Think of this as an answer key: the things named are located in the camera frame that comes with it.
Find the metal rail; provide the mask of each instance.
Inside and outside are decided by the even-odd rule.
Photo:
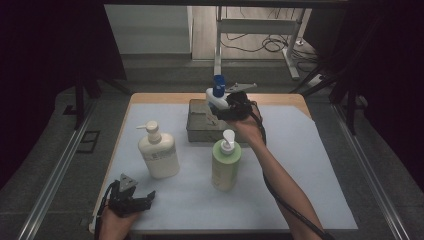
[[[393,236],[397,240],[409,240],[408,233],[402,223],[402,219],[397,213],[392,201],[384,191],[380,181],[375,174],[370,161],[364,153],[361,144],[359,143],[356,136],[352,135],[345,124],[345,116],[342,108],[339,105],[332,105],[334,112],[338,118],[340,128],[343,130],[350,147],[352,148],[356,159],[358,160],[359,166],[361,167],[364,177],[368,182],[368,185],[374,195],[377,204],[379,205],[386,221],[392,230]]]
[[[68,166],[75,154],[78,144],[81,141],[82,136],[84,135],[85,129],[87,128],[90,122],[96,104],[96,99],[91,100],[87,103],[84,121],[82,122],[80,128],[78,130],[75,130],[72,134],[72,137],[69,140],[66,149],[62,153],[62,156],[57,162],[49,179],[47,180],[47,183],[44,185],[43,190],[41,191],[30,214],[28,215],[19,233],[18,239],[34,239],[35,235],[37,234],[37,231],[40,228],[41,223],[43,222],[43,219],[47,213],[48,208],[50,207],[50,204],[57,192],[57,189],[59,188],[59,185],[66,174],[66,170],[68,169]]]

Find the human arm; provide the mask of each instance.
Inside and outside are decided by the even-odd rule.
[[[256,108],[254,108],[254,113],[256,116],[260,116]],[[262,139],[262,133],[256,121],[249,116],[245,120],[228,121],[228,123],[233,126],[238,134],[240,134],[250,145],[258,158],[264,176],[277,195],[322,230],[321,223],[308,197],[269,151]],[[286,219],[294,239],[321,239],[307,225],[301,222],[278,202],[277,205]]]
[[[121,218],[106,205],[102,213],[99,240],[123,240],[140,215],[141,212],[136,212]]]

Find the metal frame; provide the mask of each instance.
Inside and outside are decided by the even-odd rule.
[[[287,50],[283,49],[284,59],[290,70],[293,80],[299,80],[300,76],[296,65],[291,59],[293,47],[302,26],[305,8],[302,8],[296,20],[270,20],[270,19],[228,19],[222,18],[222,6],[218,6],[216,19],[216,47],[215,47],[215,64],[214,75],[221,74],[221,34],[275,34],[275,35],[291,35]]]

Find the gray floor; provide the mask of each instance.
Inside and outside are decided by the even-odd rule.
[[[118,81],[134,92],[204,92],[212,84],[213,63],[185,58],[140,59],[123,56],[128,81]],[[287,93],[298,82],[290,79],[282,60],[223,62],[229,83],[258,84],[249,92]],[[76,153],[61,181],[35,239],[92,239],[88,223],[92,217],[115,141],[130,96],[99,81],[102,96],[87,131],[100,131],[91,154]],[[307,98],[323,144],[336,176],[359,226],[358,231],[331,232],[336,239],[396,239],[382,208],[370,188],[354,151],[340,127],[340,121],[327,96],[331,88]],[[56,163],[74,134],[75,116],[63,115],[74,105],[74,91],[57,96],[56,110],[37,144],[9,183],[0,191],[0,239],[16,239],[31,213]],[[424,196],[402,163],[370,126],[363,111],[356,112],[357,139],[388,198],[395,206],[409,239],[424,239]],[[281,234],[148,236],[147,239],[285,239]]]

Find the hand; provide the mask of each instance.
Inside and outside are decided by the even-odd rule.
[[[252,105],[253,113],[262,121],[262,117],[258,108]],[[246,140],[249,145],[254,144],[258,140],[262,142],[262,133],[259,130],[258,123],[252,116],[248,116],[244,120],[226,121],[230,126],[237,130],[237,133]]]
[[[123,240],[129,233],[133,223],[140,217],[141,212],[127,217],[117,216],[106,204],[102,213],[100,240]]]

